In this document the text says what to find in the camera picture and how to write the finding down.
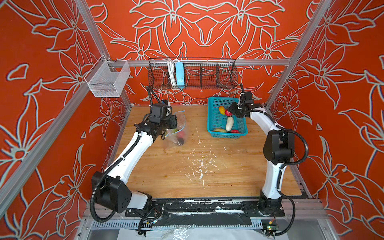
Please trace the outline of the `yellow potato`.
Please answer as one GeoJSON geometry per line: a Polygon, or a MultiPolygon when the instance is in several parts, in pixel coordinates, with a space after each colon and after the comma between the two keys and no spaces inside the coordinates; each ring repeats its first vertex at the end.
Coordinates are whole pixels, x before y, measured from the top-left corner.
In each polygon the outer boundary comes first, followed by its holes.
{"type": "Polygon", "coordinates": [[[217,132],[217,133],[227,133],[228,132],[226,129],[214,129],[213,131],[217,132]]]}

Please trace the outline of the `clear zip top bag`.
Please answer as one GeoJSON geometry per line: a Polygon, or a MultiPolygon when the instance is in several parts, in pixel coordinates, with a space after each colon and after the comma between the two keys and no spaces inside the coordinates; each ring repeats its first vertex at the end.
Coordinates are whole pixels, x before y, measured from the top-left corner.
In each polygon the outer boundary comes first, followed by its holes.
{"type": "MultiPolygon", "coordinates": [[[[185,111],[178,111],[175,113],[175,115],[177,117],[177,123],[178,123],[176,129],[178,129],[178,132],[179,131],[185,131],[186,135],[183,139],[184,139],[184,142],[186,143],[187,136],[188,136],[188,133],[187,133],[188,126],[187,126],[187,119],[186,119],[185,111]]],[[[173,147],[181,147],[181,146],[177,145],[177,138],[178,138],[177,133],[178,132],[175,134],[170,134],[171,130],[167,130],[166,138],[165,138],[164,144],[163,144],[164,150],[168,150],[168,149],[171,149],[173,147]]]]}

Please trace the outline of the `dark avocado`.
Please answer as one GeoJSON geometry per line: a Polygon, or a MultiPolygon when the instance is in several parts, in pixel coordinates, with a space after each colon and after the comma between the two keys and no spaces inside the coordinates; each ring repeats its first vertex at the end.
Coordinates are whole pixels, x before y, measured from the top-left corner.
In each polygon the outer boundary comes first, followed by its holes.
{"type": "Polygon", "coordinates": [[[184,139],[183,138],[177,138],[177,145],[182,146],[184,144],[184,139]]]}

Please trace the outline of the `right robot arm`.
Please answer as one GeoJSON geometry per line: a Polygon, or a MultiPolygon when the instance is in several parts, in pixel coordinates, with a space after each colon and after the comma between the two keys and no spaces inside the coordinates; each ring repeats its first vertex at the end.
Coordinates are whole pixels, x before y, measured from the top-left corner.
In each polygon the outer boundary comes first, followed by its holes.
{"type": "Polygon", "coordinates": [[[267,136],[263,147],[263,154],[267,160],[267,175],[259,196],[258,211],[263,216],[269,216],[281,207],[282,198],[286,197],[281,188],[285,169],[295,164],[291,162],[295,154],[295,138],[299,138],[305,147],[305,154],[296,163],[297,165],[307,158],[308,144],[297,132],[279,125],[261,105],[234,102],[228,111],[238,118],[250,118],[267,136]]]}

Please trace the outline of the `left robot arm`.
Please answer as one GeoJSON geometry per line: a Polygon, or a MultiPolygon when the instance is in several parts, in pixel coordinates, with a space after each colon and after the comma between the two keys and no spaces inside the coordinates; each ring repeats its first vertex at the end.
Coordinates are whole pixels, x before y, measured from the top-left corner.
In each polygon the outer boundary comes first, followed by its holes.
{"type": "Polygon", "coordinates": [[[148,148],[157,138],[165,139],[168,130],[177,128],[177,116],[167,100],[160,100],[151,87],[146,87],[150,100],[150,111],[135,125],[133,138],[118,158],[103,172],[92,176],[90,213],[98,223],[109,221],[114,214],[128,209],[138,210],[139,216],[146,219],[143,212],[151,211],[152,197],[148,194],[131,191],[127,187],[129,178],[148,148]]]}

